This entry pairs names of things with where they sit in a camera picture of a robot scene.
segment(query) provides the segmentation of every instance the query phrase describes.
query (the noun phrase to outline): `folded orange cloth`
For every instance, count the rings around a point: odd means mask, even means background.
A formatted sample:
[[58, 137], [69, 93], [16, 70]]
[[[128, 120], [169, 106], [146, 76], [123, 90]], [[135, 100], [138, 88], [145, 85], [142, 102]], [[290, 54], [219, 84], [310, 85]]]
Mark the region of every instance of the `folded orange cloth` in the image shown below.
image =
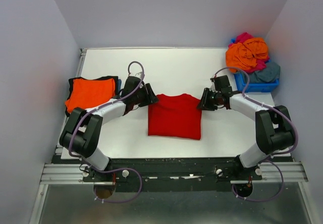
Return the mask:
[[226, 63], [228, 67], [250, 70], [256, 67], [257, 59], [267, 59], [267, 57], [267, 44], [261, 37], [255, 37], [244, 43], [232, 44], [226, 52]]
[[71, 113], [76, 107], [87, 109], [106, 103], [115, 96], [115, 90], [114, 79], [74, 79], [71, 97], [65, 101], [67, 112]]

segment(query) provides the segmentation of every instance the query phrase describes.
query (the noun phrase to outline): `white tabletop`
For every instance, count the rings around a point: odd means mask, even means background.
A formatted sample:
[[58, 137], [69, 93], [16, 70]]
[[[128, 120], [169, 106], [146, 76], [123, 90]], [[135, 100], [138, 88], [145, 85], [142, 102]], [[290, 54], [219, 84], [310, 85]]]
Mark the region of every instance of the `white tabletop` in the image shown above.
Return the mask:
[[[87, 50], [81, 77], [96, 79], [119, 76], [127, 79], [128, 64], [139, 61], [145, 69], [145, 83], [155, 94], [191, 94], [200, 99], [210, 77], [226, 66], [226, 48], [118, 48]], [[140, 72], [137, 65], [131, 72]], [[227, 74], [233, 90], [233, 75]], [[270, 93], [249, 93], [254, 99], [273, 105]], [[203, 111], [201, 140], [147, 135], [148, 107], [128, 113], [102, 126], [99, 148], [111, 158], [233, 157], [255, 142], [255, 123], [239, 112], [219, 109]], [[71, 158], [66, 149], [62, 159]]]

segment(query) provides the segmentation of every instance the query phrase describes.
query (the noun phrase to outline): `floor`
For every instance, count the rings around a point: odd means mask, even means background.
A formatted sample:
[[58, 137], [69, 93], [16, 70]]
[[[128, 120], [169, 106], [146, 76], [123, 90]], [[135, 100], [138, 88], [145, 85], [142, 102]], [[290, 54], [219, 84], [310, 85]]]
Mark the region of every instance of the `floor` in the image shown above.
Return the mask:
[[[253, 198], [277, 192], [278, 184], [257, 184]], [[281, 196], [271, 202], [238, 200], [231, 192], [141, 193], [125, 204], [94, 201], [92, 186], [50, 186], [40, 223], [212, 223], [212, 224], [310, 224], [297, 183], [287, 183]], [[116, 193], [129, 198], [132, 193]]]

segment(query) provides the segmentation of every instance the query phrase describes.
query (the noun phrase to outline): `pile of clothes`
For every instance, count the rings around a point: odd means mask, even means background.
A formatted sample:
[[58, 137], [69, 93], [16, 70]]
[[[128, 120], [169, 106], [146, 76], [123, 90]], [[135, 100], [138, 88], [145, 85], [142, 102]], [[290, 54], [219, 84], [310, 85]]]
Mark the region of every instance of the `pile of clothes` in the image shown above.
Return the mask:
[[280, 66], [270, 61], [264, 39], [253, 37], [247, 32], [237, 36], [235, 42], [229, 45], [226, 64], [246, 71], [252, 84], [272, 83], [280, 75]]

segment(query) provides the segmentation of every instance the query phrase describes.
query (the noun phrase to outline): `gray wall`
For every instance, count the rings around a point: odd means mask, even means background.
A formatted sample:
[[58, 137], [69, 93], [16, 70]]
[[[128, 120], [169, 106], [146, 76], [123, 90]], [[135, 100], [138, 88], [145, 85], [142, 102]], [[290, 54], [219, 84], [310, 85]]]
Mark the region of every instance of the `gray wall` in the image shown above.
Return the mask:
[[286, 0], [55, 0], [80, 47], [223, 47], [266, 36]]
[[294, 156], [304, 163], [319, 210], [323, 209], [322, 25], [323, 0], [288, 0], [267, 36], [271, 56], [282, 66], [274, 99], [288, 106], [297, 126], [300, 141]]
[[78, 46], [54, 0], [0, 0], [0, 222], [27, 223]]

